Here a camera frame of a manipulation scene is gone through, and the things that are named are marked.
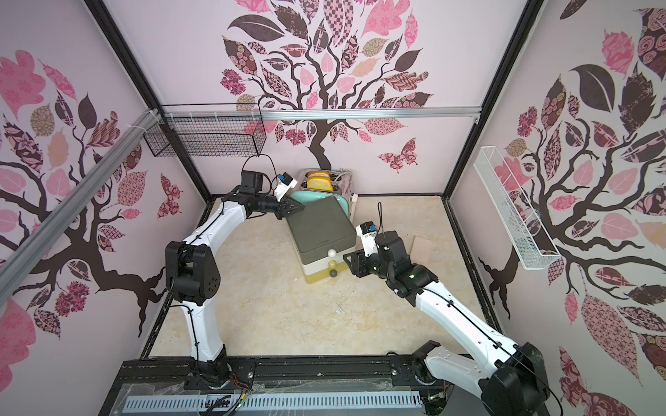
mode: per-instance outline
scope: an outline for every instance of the white wire basket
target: white wire basket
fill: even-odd
[[[501,180],[495,168],[504,166],[509,172],[507,178]],[[511,238],[511,242],[515,248],[520,262],[526,270],[543,270],[551,263],[561,257],[559,250],[553,243],[553,239],[548,234],[548,231],[543,227],[541,218],[537,210],[531,204],[531,199],[525,190],[517,186],[513,192],[520,192],[522,194],[521,201],[527,206],[522,214],[518,211],[516,204],[514,204],[509,192],[506,190],[509,181],[515,181],[518,184],[513,172],[505,163],[504,159],[496,146],[483,146],[479,151],[479,155],[474,162],[474,168],[479,174],[481,181],[484,183],[490,199],[493,201],[495,208],[497,208],[499,217],[506,228],[506,232]],[[541,230],[548,237],[548,246],[539,247],[531,235],[530,230]]]

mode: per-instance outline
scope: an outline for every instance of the black wire basket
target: black wire basket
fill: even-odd
[[[180,138],[190,156],[256,156],[266,142],[260,112],[234,116],[210,116],[209,112],[167,114],[163,121]],[[153,156],[176,156],[168,134],[162,123],[156,123],[143,134]]]

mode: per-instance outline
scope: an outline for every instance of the marble floor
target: marble floor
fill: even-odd
[[[433,242],[424,263],[482,317],[474,288],[437,196],[361,197],[354,225],[395,230],[410,252],[415,236]],[[412,353],[429,339],[465,352],[432,318],[400,299],[383,280],[348,270],[307,284],[286,221],[271,214],[243,222],[215,256],[222,283],[214,297],[220,337],[229,355],[352,355]],[[152,356],[189,355],[182,308],[171,308]]]

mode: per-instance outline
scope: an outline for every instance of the pink butterfly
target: pink butterfly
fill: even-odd
[[[402,147],[402,151],[400,152],[400,154],[382,153],[377,157],[382,159],[384,162],[389,163],[391,169],[395,169],[396,171],[398,171],[404,167],[404,165],[402,164],[403,162],[405,162],[406,164],[416,163],[416,153],[414,153],[415,149],[416,149],[416,137],[408,141]]]
[[[182,190],[178,189],[178,186],[172,185],[171,181],[162,173],[160,174],[162,180],[162,189],[166,194],[166,201],[162,202],[160,208],[157,210],[157,218],[162,218],[169,214],[176,215],[178,211],[178,200]]]

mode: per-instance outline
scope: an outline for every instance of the power cord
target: power cord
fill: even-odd
[[[463,315],[463,316],[465,317],[465,319],[467,319],[472,325],[474,325],[474,327],[475,327],[476,329],[478,329],[479,332],[481,332],[482,334],[484,334],[484,335],[486,336],[486,338],[488,338],[488,340],[490,340],[490,342],[493,343],[493,345],[494,345],[495,348],[499,348],[499,349],[501,349],[502,351],[504,351],[504,353],[506,353],[506,355],[508,355],[508,356],[510,356],[510,357],[512,356],[512,354],[511,354],[509,351],[507,351],[506,349],[504,349],[504,348],[501,346],[501,344],[499,344],[498,342],[496,342],[494,339],[492,339],[492,338],[490,337],[490,335],[488,335],[484,330],[482,330],[482,329],[476,324],[476,322],[472,321],[472,320],[470,319],[470,317],[468,317],[468,316],[467,316],[466,314],[464,314],[460,309],[458,309],[458,307],[455,305],[455,303],[453,303],[453,302],[451,302],[451,301],[445,299],[444,296],[440,295],[439,293],[437,293],[437,292],[435,292],[435,291],[432,291],[432,290],[427,289],[427,288],[422,288],[422,289],[425,290],[426,292],[430,292],[431,294],[434,294],[435,296],[438,296],[439,298],[441,298],[442,300],[444,300],[449,306],[453,306],[453,307],[456,309],[456,311],[458,311],[458,313],[460,313],[461,315]],[[519,351],[519,350],[516,350],[516,351],[517,351],[517,352],[520,352],[520,353],[523,355],[523,357],[529,359],[529,357],[526,356],[522,351]],[[539,380],[539,381],[541,382],[541,384],[543,384],[543,385],[545,386],[545,388],[548,389],[548,391],[550,391],[551,395],[552,395],[553,398],[557,401],[557,405],[559,406],[559,416],[563,416],[563,415],[564,415],[564,408],[562,407],[562,403],[559,401],[559,399],[557,398],[557,395],[556,395],[555,392],[550,388],[550,386],[548,385],[548,383],[544,382],[544,381],[543,381],[538,375],[536,375],[536,374],[534,373],[534,371],[532,371],[528,366],[526,366],[525,364],[523,364],[521,361],[518,361],[518,360],[516,360],[516,361],[517,361],[520,365],[522,365],[523,367],[525,367],[526,370],[528,370],[528,371],[529,371],[534,377],[536,377],[537,380]]]

